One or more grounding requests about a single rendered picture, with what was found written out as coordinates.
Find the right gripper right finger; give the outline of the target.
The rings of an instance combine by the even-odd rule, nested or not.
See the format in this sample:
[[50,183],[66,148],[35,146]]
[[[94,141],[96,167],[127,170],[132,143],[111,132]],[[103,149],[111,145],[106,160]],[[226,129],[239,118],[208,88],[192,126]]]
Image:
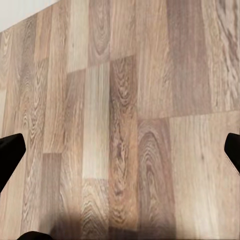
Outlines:
[[224,151],[240,173],[240,135],[229,133],[227,135]]

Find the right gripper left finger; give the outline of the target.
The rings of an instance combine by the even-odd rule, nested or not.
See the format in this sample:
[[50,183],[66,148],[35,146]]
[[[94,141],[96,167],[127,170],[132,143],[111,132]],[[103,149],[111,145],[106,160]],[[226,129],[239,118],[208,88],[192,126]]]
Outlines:
[[22,133],[0,138],[0,194],[25,153]]

